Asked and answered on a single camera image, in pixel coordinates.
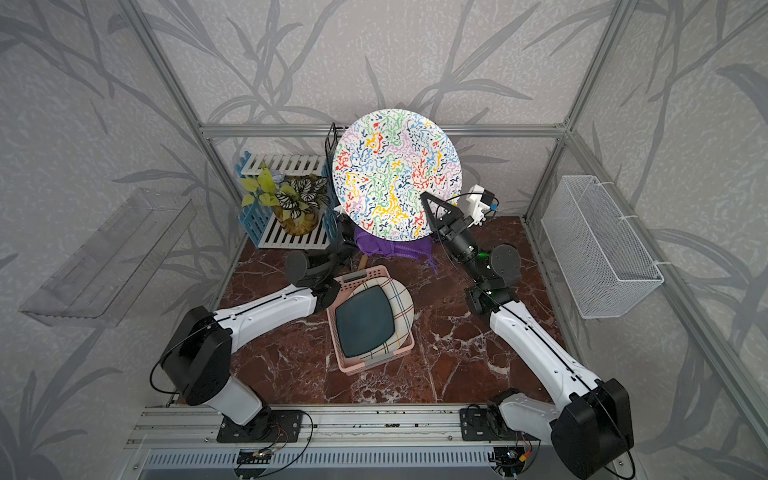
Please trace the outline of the purple cloth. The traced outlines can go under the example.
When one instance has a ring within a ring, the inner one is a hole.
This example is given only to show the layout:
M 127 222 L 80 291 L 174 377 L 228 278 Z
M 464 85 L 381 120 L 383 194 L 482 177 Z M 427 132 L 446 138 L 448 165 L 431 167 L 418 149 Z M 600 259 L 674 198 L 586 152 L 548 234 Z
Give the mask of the purple cloth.
M 435 274 L 438 273 L 437 264 L 432 254 L 433 242 L 429 237 L 402 242 L 391 241 L 376 237 L 360 227 L 355 227 L 354 241 L 358 249 L 365 255 L 425 261 Z

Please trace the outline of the colourful squiggle round plate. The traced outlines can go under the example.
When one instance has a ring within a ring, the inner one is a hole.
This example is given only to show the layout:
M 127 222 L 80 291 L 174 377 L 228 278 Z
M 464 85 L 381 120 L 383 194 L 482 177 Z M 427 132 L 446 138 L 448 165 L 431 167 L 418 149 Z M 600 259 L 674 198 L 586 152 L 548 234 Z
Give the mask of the colourful squiggle round plate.
M 422 193 L 449 200 L 463 183 L 448 135 L 403 109 L 377 110 L 352 123 L 336 146 L 331 178 L 342 213 L 365 232 L 396 242 L 431 234 Z

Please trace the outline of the plaid striped white plate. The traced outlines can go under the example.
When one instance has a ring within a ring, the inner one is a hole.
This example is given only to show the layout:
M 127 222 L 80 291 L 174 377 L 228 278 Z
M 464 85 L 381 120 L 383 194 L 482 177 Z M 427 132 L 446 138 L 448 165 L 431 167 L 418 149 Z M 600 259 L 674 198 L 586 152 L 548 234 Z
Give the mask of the plaid striped white plate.
M 367 354 L 352 358 L 344 356 L 350 362 L 364 363 L 366 366 L 385 363 L 390 358 L 403 356 L 410 352 L 414 344 L 411 332 L 414 323 L 414 303 L 410 293 L 402 283 L 389 277 L 372 278 L 358 286 L 351 296 L 374 285 L 380 285 L 390 301 L 395 320 L 395 333 L 382 345 Z

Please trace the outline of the dark green square plate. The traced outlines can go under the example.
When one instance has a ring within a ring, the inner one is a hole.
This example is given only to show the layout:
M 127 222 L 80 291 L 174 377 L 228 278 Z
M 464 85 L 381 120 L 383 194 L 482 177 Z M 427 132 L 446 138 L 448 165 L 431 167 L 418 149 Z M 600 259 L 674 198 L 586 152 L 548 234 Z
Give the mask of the dark green square plate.
M 346 358 L 373 351 L 395 333 L 392 307 L 380 285 L 366 287 L 338 306 L 335 322 Z

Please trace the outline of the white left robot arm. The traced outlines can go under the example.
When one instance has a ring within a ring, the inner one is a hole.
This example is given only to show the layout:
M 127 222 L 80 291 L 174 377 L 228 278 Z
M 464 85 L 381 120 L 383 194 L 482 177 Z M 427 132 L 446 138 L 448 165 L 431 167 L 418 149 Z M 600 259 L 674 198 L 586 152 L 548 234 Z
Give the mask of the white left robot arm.
M 284 260 L 288 286 L 235 307 L 189 310 L 153 368 L 166 374 L 187 404 L 209 406 L 239 426 L 248 425 L 264 405 L 232 376 L 232 355 L 266 333 L 330 307 L 341 289 L 335 276 L 357 251 L 353 240 L 340 236 L 322 252 L 289 252 Z

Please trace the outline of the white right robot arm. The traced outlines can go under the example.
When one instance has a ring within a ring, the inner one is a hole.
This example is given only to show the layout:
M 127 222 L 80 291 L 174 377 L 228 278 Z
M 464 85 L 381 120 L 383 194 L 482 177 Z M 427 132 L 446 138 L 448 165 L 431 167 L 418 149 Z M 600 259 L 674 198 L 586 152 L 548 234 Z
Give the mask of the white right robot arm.
M 499 244 L 483 250 L 470 230 L 496 209 L 495 196 L 483 188 L 464 196 L 469 212 L 453 198 L 422 193 L 429 228 L 459 273 L 472 282 L 465 291 L 470 311 L 488 318 L 491 331 L 512 347 L 551 398 L 535 401 L 520 392 L 497 397 L 488 408 L 494 434 L 508 430 L 548 441 L 579 479 L 609 470 L 634 446 L 627 390 L 615 379 L 600 379 L 534 319 L 513 289 L 521 278 L 517 249 Z

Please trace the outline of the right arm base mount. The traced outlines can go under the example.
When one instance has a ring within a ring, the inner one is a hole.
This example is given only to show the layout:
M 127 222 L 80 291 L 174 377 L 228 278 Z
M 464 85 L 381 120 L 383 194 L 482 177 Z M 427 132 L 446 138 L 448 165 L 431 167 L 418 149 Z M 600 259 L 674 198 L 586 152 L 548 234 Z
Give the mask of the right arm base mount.
M 461 436 L 464 441 L 537 440 L 527 432 L 513 430 L 502 418 L 500 404 L 519 390 L 510 388 L 492 397 L 485 406 L 469 404 L 459 410 Z

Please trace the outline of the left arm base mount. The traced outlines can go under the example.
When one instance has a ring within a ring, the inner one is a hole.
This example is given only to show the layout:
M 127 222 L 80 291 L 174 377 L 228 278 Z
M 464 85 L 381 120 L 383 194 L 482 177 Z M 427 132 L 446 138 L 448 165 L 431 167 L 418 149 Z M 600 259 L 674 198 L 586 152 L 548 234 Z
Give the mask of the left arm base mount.
M 238 425 L 224 416 L 216 441 L 234 443 L 296 443 L 301 432 L 304 412 L 301 410 L 261 410 L 246 425 Z

